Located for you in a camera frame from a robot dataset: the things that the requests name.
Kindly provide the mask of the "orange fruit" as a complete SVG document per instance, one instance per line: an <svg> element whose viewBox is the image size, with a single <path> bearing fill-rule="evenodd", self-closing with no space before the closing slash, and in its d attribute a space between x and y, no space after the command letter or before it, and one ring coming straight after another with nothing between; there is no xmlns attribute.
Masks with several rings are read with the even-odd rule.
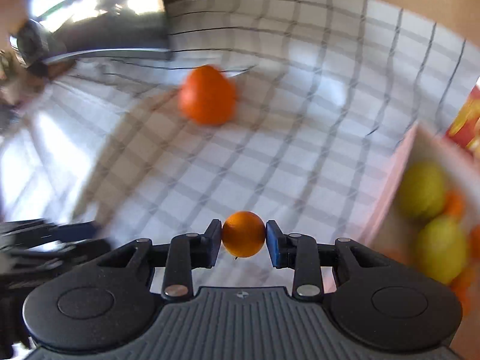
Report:
<svg viewBox="0 0 480 360"><path fill-rule="evenodd" d="M221 241L235 258L250 258L264 246L266 230L263 220L250 211L231 214L223 224Z"/></svg>

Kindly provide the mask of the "green guava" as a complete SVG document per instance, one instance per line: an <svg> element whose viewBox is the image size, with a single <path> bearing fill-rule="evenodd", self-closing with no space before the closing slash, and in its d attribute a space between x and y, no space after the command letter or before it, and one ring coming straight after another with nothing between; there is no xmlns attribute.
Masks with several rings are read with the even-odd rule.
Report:
<svg viewBox="0 0 480 360"><path fill-rule="evenodd" d="M408 219L427 221L443 211L446 193L442 168L430 161L416 162L403 174L396 194L397 207Z"/></svg>
<svg viewBox="0 0 480 360"><path fill-rule="evenodd" d="M415 267L435 281L449 285L467 267L469 258L467 235L453 217L440 215L417 234Z"/></svg>

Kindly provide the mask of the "large pointed orange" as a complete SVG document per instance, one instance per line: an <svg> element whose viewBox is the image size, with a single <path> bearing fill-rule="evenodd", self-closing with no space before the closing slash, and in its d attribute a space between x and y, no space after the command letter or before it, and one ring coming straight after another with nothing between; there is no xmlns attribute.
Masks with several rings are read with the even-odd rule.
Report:
<svg viewBox="0 0 480 360"><path fill-rule="evenodd" d="M216 67L203 65L191 71L178 94L179 111L199 125L223 125L236 111L233 83Z"/></svg>

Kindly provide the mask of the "medium mandarin orange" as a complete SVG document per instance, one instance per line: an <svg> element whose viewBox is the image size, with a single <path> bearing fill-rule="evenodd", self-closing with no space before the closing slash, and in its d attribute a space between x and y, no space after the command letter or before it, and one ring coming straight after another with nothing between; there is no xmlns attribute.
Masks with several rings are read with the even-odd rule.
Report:
<svg viewBox="0 0 480 360"><path fill-rule="evenodd" d="M446 195L446 203L443 210L445 215L461 220L465 213L465 198L458 190L450 189Z"/></svg>

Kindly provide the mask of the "white grid tablecloth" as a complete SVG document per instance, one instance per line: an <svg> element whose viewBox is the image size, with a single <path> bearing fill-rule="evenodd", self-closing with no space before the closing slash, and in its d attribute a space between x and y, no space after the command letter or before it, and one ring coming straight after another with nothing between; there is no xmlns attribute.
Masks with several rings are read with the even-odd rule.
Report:
<svg viewBox="0 0 480 360"><path fill-rule="evenodd" d="M170 11L170 60L79 60L21 112L1 140L3 219L93 220L122 245L251 211L319 242L360 239L404 134L445 130L479 77L474 44L380 0ZM236 89L225 124L179 111L203 65Z"/></svg>

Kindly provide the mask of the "red quail egg bag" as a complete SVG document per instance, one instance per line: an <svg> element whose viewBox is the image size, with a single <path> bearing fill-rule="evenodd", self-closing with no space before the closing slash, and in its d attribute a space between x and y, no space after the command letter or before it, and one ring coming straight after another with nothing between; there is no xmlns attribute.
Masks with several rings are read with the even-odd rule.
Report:
<svg viewBox="0 0 480 360"><path fill-rule="evenodd" d="M480 90L475 85L460 108L456 119L446 132L446 137L479 160L480 148Z"/></svg>

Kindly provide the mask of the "dark monitor screen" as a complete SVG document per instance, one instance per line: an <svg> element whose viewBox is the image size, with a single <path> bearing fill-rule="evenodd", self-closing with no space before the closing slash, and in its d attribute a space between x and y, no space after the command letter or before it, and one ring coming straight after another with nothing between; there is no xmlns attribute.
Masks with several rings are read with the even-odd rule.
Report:
<svg viewBox="0 0 480 360"><path fill-rule="evenodd" d="M171 55L164 0L25 0L10 35L21 65L66 59L166 59Z"/></svg>

